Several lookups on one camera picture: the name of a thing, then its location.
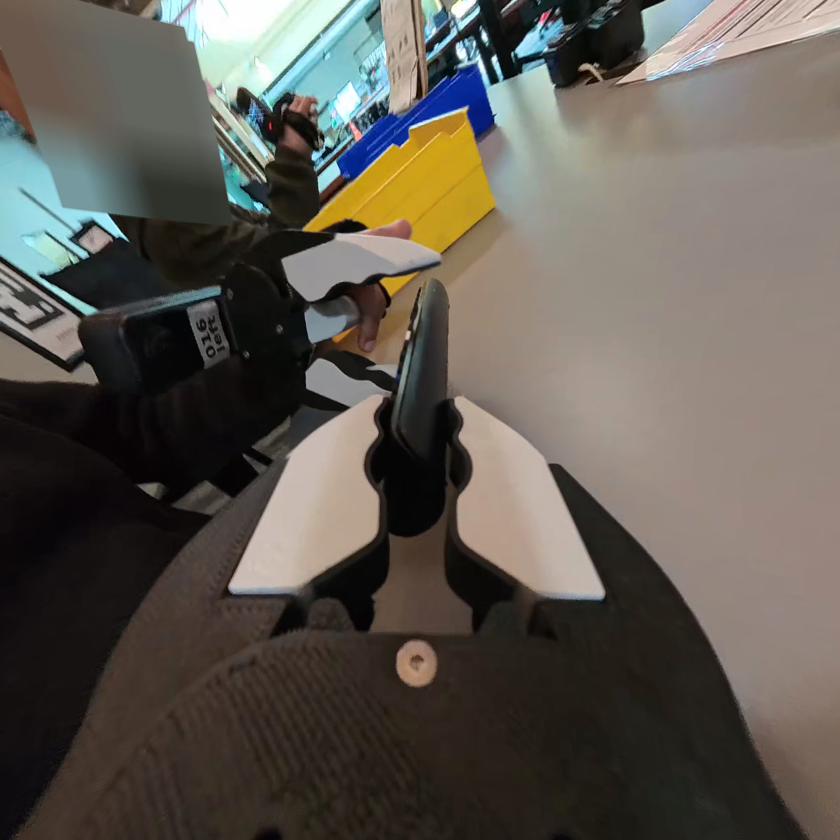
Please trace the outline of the small framed sign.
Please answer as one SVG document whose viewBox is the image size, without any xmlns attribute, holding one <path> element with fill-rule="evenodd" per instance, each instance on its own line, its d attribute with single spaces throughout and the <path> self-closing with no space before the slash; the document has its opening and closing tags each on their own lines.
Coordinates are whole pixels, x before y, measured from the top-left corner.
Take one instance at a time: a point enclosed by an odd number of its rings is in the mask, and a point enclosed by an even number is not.
<svg viewBox="0 0 840 840">
<path fill-rule="evenodd" d="M 102 252 L 116 241 L 112 233 L 102 227 L 96 220 L 88 219 L 81 223 L 78 230 L 70 236 L 70 242 L 83 250 L 88 256 Z"/>
</svg>

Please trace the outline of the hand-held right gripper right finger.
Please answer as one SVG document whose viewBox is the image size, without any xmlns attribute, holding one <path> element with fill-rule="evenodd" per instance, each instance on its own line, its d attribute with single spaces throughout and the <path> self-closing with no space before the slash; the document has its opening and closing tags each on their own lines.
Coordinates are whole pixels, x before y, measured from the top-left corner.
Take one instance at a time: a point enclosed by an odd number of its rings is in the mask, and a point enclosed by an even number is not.
<svg viewBox="0 0 840 840">
<path fill-rule="evenodd" d="M 446 579 L 464 602 L 601 602 L 595 569 L 548 461 L 459 395 L 449 404 Z"/>
</svg>

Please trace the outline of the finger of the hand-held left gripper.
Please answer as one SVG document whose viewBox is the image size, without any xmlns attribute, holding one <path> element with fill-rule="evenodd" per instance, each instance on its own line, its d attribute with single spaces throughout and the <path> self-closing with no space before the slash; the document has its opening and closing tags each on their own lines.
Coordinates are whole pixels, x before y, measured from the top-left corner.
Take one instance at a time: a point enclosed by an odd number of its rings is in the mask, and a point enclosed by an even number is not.
<svg viewBox="0 0 840 840">
<path fill-rule="evenodd" d="M 394 364 L 377 365 L 359 353 L 330 351 L 308 367 L 303 405 L 342 412 L 370 396 L 389 397 L 395 388 Z"/>
<path fill-rule="evenodd" d="M 369 286 L 439 266 L 442 257 L 411 239 L 366 233 L 282 230 L 257 246 L 257 264 L 279 270 L 306 302 L 336 297 L 343 289 Z"/>
</svg>

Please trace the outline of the person's left forearm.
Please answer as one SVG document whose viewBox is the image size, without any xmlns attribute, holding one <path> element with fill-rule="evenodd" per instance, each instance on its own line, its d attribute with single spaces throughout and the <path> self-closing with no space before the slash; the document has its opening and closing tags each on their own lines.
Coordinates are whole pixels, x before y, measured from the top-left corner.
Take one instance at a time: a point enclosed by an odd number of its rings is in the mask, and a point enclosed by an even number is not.
<svg viewBox="0 0 840 840">
<path fill-rule="evenodd" d="M 271 433 L 302 395 L 302 377 L 241 360 L 158 394 L 2 380 L 3 482 L 43 489 L 106 476 L 106 483 L 191 487 Z"/>
</svg>

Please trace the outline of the yellow plastic bins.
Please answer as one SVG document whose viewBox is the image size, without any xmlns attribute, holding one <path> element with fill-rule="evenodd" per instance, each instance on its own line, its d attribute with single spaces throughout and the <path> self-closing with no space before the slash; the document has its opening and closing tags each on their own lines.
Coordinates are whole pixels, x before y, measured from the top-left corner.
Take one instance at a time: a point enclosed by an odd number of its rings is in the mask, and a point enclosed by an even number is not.
<svg viewBox="0 0 840 840">
<path fill-rule="evenodd" d="M 495 207 L 468 109 L 460 108 L 410 127 L 404 143 L 345 183 L 304 228 L 345 219 L 373 228 L 404 218 L 414 241 L 443 253 Z"/>
</svg>

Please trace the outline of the printed cardboard sign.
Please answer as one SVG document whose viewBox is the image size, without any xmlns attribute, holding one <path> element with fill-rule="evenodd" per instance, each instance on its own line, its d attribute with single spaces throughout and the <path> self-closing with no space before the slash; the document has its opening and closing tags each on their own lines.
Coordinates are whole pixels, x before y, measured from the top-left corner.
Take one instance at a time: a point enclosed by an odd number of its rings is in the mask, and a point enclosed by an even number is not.
<svg viewBox="0 0 840 840">
<path fill-rule="evenodd" d="M 401 116 L 426 97 L 425 18 L 420 1 L 381 1 L 389 111 Z"/>
</svg>

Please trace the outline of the printed paper sheet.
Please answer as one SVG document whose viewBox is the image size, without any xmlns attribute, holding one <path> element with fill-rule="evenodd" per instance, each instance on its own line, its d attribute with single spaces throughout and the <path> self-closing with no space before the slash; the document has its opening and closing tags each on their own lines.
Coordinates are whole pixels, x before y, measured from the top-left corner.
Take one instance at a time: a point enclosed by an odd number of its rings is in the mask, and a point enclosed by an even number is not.
<svg viewBox="0 0 840 840">
<path fill-rule="evenodd" d="M 838 1 L 711 2 L 618 85 L 697 70 L 722 60 L 836 33 L 838 29 Z"/>
</svg>

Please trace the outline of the person's left hand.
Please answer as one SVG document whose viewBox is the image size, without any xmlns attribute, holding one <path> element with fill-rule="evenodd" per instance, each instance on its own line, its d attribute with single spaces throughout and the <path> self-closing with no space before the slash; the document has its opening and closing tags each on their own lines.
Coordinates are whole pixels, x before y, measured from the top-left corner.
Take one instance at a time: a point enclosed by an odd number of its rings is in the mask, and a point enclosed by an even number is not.
<svg viewBox="0 0 840 840">
<path fill-rule="evenodd" d="M 410 239 L 412 232 L 412 225 L 404 218 L 388 225 L 359 231 L 363 235 L 399 239 Z M 380 281 L 354 287 L 350 290 L 349 296 L 354 300 L 360 313 L 357 333 L 359 349 L 364 354 L 370 354 L 375 348 L 378 332 L 390 306 L 390 298 Z"/>
</svg>

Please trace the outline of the black battery charger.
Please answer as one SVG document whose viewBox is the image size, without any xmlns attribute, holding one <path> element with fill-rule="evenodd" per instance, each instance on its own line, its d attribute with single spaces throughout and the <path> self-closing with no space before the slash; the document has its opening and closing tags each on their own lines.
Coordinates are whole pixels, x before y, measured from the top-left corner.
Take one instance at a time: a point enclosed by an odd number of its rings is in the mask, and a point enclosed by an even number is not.
<svg viewBox="0 0 840 840">
<path fill-rule="evenodd" d="M 591 62 L 586 28 L 564 30 L 551 40 L 542 53 L 552 84 L 558 88 L 572 85 L 581 73 L 581 66 Z"/>
<path fill-rule="evenodd" d="M 644 44 L 644 21 L 637 1 L 609 1 L 586 21 L 586 62 L 612 70 L 634 56 Z"/>
</svg>

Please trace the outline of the black remote control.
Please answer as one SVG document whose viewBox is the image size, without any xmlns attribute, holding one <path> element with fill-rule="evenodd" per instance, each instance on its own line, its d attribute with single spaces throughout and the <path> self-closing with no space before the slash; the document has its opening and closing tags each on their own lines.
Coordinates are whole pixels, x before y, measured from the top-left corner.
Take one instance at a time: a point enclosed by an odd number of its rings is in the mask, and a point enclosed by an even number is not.
<svg viewBox="0 0 840 840">
<path fill-rule="evenodd" d="M 395 378 L 385 494 L 388 529 L 402 538 L 429 530 L 447 495 L 448 312 L 445 286 L 420 286 Z"/>
</svg>

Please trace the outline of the black metal post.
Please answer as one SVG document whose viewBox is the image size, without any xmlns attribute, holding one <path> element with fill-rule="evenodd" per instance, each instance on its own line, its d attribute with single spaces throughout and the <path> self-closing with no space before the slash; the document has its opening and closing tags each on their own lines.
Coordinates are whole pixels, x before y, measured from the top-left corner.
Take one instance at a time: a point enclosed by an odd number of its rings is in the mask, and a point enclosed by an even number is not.
<svg viewBox="0 0 840 840">
<path fill-rule="evenodd" d="M 519 73 L 517 61 L 512 54 L 508 32 L 502 22 L 501 11 L 508 1 L 477 1 L 480 26 L 488 38 L 490 49 L 496 56 L 501 77 L 505 81 Z"/>
</svg>

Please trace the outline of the dark cloth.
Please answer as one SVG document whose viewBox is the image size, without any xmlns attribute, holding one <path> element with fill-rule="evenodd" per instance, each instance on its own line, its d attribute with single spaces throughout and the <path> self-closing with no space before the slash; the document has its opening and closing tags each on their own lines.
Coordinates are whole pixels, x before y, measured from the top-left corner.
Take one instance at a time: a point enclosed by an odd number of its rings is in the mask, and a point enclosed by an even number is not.
<svg viewBox="0 0 840 840">
<path fill-rule="evenodd" d="M 177 287 L 124 239 L 116 239 L 97 254 L 42 279 L 97 310 L 177 292 Z"/>
</svg>

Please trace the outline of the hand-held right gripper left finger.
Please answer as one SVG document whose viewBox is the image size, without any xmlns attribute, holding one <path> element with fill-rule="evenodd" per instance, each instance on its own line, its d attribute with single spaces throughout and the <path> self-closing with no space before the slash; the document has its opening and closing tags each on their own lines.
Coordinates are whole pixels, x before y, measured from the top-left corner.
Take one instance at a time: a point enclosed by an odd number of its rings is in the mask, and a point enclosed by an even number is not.
<svg viewBox="0 0 840 840">
<path fill-rule="evenodd" d="M 372 596 L 389 571 L 382 483 L 383 395 L 370 395 L 295 447 L 228 583 L 231 595 Z"/>
</svg>

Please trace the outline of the framed marker sign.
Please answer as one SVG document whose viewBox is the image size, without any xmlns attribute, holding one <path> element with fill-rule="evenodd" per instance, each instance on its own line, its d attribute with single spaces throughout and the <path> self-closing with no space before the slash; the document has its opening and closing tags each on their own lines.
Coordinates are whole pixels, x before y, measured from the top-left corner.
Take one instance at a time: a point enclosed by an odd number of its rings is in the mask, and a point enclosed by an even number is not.
<svg viewBox="0 0 840 840">
<path fill-rule="evenodd" d="M 1 330 L 63 371 L 84 362 L 78 337 L 82 316 L 39 281 L 1 258 Z"/>
</svg>

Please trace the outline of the blue plastic bin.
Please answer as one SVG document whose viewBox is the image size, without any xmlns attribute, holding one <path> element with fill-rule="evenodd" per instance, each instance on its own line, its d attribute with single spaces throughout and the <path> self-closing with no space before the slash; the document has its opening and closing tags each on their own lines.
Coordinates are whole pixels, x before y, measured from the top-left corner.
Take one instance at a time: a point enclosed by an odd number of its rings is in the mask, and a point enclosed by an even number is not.
<svg viewBox="0 0 840 840">
<path fill-rule="evenodd" d="M 339 157 L 341 176 L 346 182 L 352 181 L 391 145 L 406 142 L 412 126 L 460 109 L 467 109 L 469 123 L 478 138 L 495 122 L 479 62 L 463 66 L 453 76 L 445 77 L 403 114 L 388 113 L 377 120 Z"/>
</svg>

